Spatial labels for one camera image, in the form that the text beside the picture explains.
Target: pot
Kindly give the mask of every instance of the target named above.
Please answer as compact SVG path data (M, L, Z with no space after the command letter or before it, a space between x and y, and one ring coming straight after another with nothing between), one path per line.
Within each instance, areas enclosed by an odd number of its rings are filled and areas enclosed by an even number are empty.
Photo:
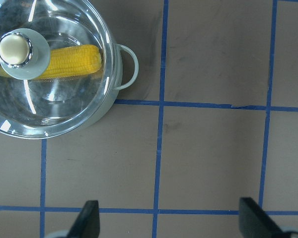
M55 59L53 50L84 45L98 48L100 69L40 79ZM135 63L134 75L124 85L121 51ZM71 74L66 58L57 64ZM74 59L74 65L84 61L78 58L85 56ZM1 133L43 139L87 127L105 115L119 90L136 80L138 69L135 53L115 42L87 0L0 1Z

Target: transparent lid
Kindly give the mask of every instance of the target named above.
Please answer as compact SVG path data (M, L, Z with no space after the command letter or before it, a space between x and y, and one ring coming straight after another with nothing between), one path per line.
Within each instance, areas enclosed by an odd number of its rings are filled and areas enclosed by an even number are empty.
M97 111L115 84L112 80L114 40L99 13L86 0L0 0L0 41L2 36L16 29L39 33L47 41L51 52L82 45L97 46L102 65L94 73L52 76L48 79L20 80L17 76L3 76L1 73L0 131L21 138L46 138L63 134L84 123ZM21 48L29 49L25 41L18 40ZM34 47L38 45L35 41L32 44ZM0 51L2 55L5 54L2 59L17 63L25 58L29 60L25 55L15 59L9 55L11 50L4 49ZM42 52L46 53L41 54L42 57L47 58L50 54L49 50ZM31 60L29 64L25 62L25 66L4 61L7 65L4 70L27 71ZM64 63L63 59L60 61L60 64L71 65L67 61ZM43 66L44 62L34 65L37 69L33 72L42 68L44 71L47 67Z

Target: white knob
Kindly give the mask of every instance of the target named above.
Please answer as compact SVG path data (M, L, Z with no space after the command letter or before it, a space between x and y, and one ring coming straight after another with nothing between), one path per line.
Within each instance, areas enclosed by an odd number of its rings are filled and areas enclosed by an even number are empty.
M30 46L21 35L7 35L0 41L0 57L8 64L22 64L30 54Z

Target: corn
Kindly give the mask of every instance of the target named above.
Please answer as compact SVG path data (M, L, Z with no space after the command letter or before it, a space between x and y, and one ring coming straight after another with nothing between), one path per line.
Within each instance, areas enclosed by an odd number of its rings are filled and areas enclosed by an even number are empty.
M64 78L97 72L101 56L94 45L73 46L51 50L51 61L45 72L36 79ZM11 77L0 66L0 76Z

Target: black object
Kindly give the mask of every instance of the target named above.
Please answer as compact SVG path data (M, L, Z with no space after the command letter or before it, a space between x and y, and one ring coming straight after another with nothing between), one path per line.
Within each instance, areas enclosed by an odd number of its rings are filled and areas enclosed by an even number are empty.
M238 218L244 238L298 238L298 232L283 232L252 198L240 198Z
M99 232L98 201L87 201L66 238L98 238Z

